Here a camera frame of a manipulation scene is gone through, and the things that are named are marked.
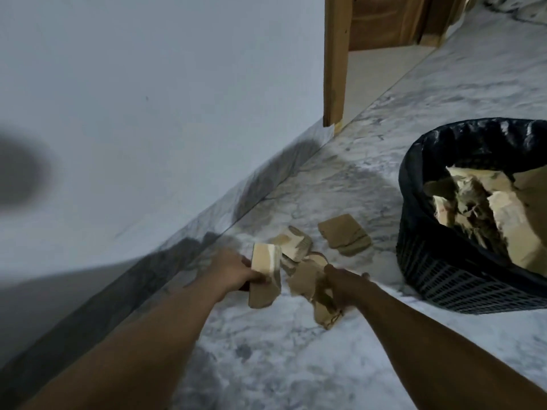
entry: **gray marble tile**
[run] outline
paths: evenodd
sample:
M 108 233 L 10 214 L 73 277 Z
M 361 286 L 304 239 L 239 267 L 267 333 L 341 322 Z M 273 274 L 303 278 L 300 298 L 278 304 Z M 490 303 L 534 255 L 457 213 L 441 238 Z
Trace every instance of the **gray marble tile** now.
M 66 317 L 49 333 L 0 371 L 0 408 L 14 408 L 47 380 L 102 340 L 132 311 L 146 310 L 162 294 L 162 287 L 188 263 L 210 246 L 235 221 L 247 213 L 280 182 L 326 144 L 333 128 L 320 120 L 282 152 L 265 162 L 249 178 L 233 187 L 223 198 L 169 238 L 165 244 L 138 262 L 106 289 Z M 238 241 L 224 244 L 239 249 Z M 177 282 L 192 280 L 181 272 Z
M 165 291 L 205 268 L 216 247 L 231 245 L 249 255 L 254 241 L 293 224 L 309 233 L 332 263 L 369 272 L 393 296 L 547 389 L 547 311 L 473 316 L 438 309 L 406 287 L 394 254 L 401 210 L 397 175 L 410 144 L 441 124 L 468 118 L 546 118 L 545 40 L 546 27 L 478 7 L 446 45 L 227 230 Z M 373 237 L 372 248 L 345 258 L 327 247 L 317 223 L 341 213 L 359 220 Z M 246 302 L 245 294 L 236 293 L 215 307 L 172 409 L 414 408 L 357 312 L 325 331 L 286 283 L 270 308 L 249 310 Z

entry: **right arm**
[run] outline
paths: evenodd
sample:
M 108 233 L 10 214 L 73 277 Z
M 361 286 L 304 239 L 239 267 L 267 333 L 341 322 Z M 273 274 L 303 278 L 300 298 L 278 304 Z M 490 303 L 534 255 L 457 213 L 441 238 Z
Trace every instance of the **right arm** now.
M 544 410 L 547 393 L 502 361 L 389 296 L 366 277 L 327 265 L 335 301 L 366 318 L 419 410 Z

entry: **forearm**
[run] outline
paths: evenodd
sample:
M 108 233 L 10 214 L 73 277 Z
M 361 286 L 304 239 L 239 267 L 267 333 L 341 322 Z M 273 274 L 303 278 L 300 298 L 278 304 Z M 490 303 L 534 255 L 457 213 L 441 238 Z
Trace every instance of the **forearm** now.
M 420 410 L 547 408 L 542 389 L 376 284 L 363 279 L 355 297 Z
M 214 282 L 202 278 L 169 296 L 147 315 L 113 332 L 23 408 L 162 408 L 222 297 L 215 290 Z

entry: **hand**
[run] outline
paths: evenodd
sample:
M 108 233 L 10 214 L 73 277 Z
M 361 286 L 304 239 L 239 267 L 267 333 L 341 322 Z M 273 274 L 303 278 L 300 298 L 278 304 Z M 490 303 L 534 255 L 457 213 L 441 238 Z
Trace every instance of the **hand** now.
M 231 249 L 220 249 L 207 270 L 212 284 L 221 292 L 221 299 L 228 292 L 240 289 L 246 282 L 260 281 L 264 276 L 251 270 L 250 260 Z
M 334 303 L 339 308 L 356 306 L 358 301 L 356 293 L 359 288 L 368 282 L 369 274 L 358 275 L 345 269 L 337 269 L 333 265 L 325 266 L 325 275 L 329 285 L 332 288 Z

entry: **laundry basket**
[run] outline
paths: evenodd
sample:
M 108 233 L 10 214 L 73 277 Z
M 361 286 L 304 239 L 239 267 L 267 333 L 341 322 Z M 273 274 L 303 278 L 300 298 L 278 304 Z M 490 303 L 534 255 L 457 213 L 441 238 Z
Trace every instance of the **laundry basket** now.
M 397 260 L 426 301 L 485 314 L 547 308 L 547 279 L 529 272 L 439 224 L 423 192 L 446 167 L 513 173 L 547 165 L 547 121 L 485 118 L 451 123 L 422 135 L 399 170 L 403 194 Z

